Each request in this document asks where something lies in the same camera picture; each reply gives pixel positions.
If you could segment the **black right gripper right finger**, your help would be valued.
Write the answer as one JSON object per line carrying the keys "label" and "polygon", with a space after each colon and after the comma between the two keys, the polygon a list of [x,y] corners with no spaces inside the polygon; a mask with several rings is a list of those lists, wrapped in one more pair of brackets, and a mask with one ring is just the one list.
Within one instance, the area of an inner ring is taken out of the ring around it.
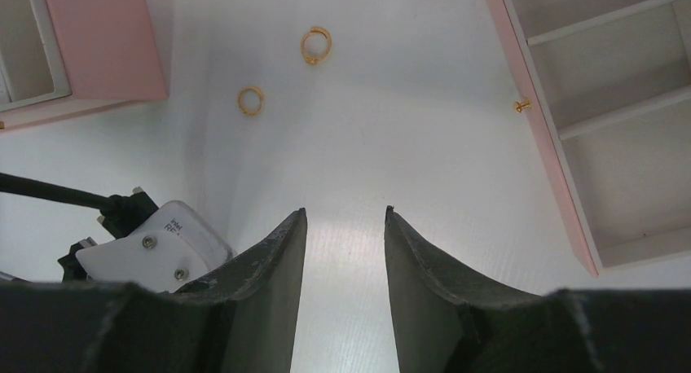
{"label": "black right gripper right finger", "polygon": [[687,289],[518,290],[388,207],[385,263],[402,372],[687,372]]}

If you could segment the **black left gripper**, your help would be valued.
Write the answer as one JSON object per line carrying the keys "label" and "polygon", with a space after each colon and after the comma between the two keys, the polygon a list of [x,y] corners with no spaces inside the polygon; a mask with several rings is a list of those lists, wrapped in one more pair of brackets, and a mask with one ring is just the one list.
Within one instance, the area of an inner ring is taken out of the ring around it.
{"label": "black left gripper", "polygon": [[93,239],[82,239],[79,242],[72,244],[68,250],[68,253],[57,260],[63,269],[63,283],[71,281],[86,281],[89,278],[89,275],[78,261],[76,253],[82,249],[91,248],[96,245],[97,243]]}

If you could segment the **pink jewelry box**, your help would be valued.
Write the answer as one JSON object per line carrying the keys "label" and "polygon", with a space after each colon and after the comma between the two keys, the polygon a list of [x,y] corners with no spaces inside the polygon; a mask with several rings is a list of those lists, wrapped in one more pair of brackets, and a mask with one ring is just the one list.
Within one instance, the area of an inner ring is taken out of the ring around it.
{"label": "pink jewelry box", "polygon": [[167,96],[147,0],[1,0],[2,131]]}

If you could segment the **pink jewelry drawer tray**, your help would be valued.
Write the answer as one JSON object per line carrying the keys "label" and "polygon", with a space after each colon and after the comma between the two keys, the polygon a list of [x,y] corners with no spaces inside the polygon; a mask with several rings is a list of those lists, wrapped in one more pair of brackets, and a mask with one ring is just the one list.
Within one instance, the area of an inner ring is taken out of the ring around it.
{"label": "pink jewelry drawer tray", "polygon": [[593,275],[690,253],[690,0],[486,0]]}

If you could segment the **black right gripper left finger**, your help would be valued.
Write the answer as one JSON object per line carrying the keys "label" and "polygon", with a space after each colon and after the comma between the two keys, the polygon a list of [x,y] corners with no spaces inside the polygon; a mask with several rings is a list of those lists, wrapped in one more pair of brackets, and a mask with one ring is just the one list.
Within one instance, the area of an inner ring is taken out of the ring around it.
{"label": "black right gripper left finger", "polygon": [[287,372],[304,209],[174,293],[133,283],[1,285],[4,372]]}

